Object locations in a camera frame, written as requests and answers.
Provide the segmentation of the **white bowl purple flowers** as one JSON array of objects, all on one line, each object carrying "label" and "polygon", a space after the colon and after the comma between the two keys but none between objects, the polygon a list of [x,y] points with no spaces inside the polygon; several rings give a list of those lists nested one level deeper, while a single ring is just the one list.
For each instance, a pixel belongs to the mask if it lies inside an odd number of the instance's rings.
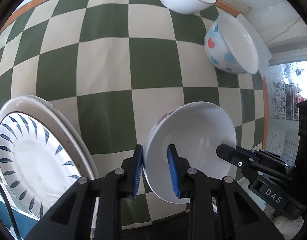
[{"label": "white bowl purple flowers", "polygon": [[187,103],[160,117],[144,143],[144,174],[152,192],[172,204],[186,204],[176,197],[169,173],[167,148],[175,145],[180,157],[207,176],[222,179],[232,165],[216,154],[220,144],[236,147],[236,132],[221,107],[204,101]]}]

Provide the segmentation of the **large white floral plate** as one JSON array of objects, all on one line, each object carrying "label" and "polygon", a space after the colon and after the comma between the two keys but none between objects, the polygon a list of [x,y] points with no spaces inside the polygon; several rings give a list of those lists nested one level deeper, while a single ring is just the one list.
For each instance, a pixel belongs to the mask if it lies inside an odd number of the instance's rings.
[{"label": "large white floral plate", "polygon": [[90,179],[99,178],[98,171],[91,154],[79,133],[67,118],[51,103],[38,96],[22,95],[16,97],[19,101],[19,109],[24,113],[38,119],[61,142],[65,144],[70,157],[74,160],[78,170]]}]

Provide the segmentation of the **white plate blue leaves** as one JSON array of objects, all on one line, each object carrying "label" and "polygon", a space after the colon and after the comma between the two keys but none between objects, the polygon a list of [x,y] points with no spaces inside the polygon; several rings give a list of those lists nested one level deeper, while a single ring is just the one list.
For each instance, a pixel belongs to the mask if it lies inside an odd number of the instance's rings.
[{"label": "white plate blue leaves", "polygon": [[0,110],[0,174],[17,201],[38,219],[80,177],[74,160],[39,116],[32,98],[10,99]]}]

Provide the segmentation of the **white paper towel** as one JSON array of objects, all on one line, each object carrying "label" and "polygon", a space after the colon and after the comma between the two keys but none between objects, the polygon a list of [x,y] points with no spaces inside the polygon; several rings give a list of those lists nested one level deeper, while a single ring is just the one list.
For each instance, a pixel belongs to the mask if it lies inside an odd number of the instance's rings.
[{"label": "white paper towel", "polygon": [[242,14],[237,15],[236,19],[245,27],[255,44],[259,58],[258,71],[261,77],[264,77],[266,69],[269,66],[269,61],[272,58],[272,54],[269,52],[269,49],[265,45],[260,35]]}]

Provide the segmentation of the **white bowl hearts pattern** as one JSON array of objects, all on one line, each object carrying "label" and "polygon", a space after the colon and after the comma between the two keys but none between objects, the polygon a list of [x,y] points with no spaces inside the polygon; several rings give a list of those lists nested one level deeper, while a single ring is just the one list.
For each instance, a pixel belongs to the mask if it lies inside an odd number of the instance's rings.
[{"label": "white bowl hearts pattern", "polygon": [[255,44],[245,27],[232,15],[219,14],[203,39],[207,57],[229,74],[255,74],[259,67]]}]

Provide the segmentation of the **green checkered table mat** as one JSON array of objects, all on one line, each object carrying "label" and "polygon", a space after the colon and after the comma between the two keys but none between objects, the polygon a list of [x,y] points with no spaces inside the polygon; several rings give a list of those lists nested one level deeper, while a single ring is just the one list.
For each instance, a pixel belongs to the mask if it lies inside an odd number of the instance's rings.
[{"label": "green checkered table mat", "polygon": [[222,107],[237,144],[262,147],[259,74],[216,69],[203,38],[219,1],[181,15],[159,0],[31,0],[0,32],[0,109],[18,95],[49,101],[82,137],[104,176],[143,144],[166,112],[194,101]]}]

